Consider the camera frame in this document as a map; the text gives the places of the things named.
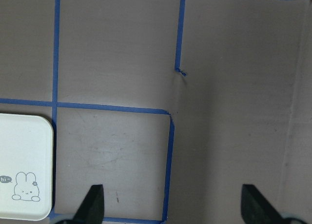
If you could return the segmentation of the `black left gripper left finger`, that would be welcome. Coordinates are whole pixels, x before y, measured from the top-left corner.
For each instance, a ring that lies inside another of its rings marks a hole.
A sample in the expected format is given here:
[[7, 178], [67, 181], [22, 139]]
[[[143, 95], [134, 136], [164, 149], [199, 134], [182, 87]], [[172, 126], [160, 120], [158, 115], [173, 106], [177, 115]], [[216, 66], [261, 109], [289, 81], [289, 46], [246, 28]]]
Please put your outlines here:
[[101, 224], [104, 218], [103, 185], [92, 185], [80, 207], [70, 221], [71, 224]]

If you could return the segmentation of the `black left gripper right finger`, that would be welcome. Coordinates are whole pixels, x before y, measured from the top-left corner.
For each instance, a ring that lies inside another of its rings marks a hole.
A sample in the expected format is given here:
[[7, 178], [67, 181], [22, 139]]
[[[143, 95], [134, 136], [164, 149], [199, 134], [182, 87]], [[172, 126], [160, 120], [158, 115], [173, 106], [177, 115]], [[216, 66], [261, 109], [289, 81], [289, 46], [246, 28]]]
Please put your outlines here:
[[285, 224], [285, 220], [253, 184], [241, 188], [241, 217], [245, 224]]

